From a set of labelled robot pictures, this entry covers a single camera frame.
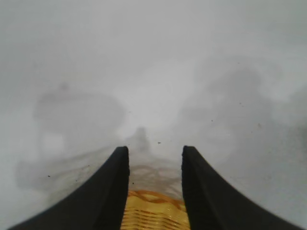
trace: yellow woven material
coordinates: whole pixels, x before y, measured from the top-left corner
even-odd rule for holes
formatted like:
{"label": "yellow woven material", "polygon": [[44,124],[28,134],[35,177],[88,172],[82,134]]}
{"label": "yellow woven material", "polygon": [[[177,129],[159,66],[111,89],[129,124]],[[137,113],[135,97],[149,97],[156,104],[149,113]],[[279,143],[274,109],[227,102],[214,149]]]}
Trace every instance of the yellow woven material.
{"label": "yellow woven material", "polygon": [[121,230],[189,230],[184,203],[151,191],[129,191]]}

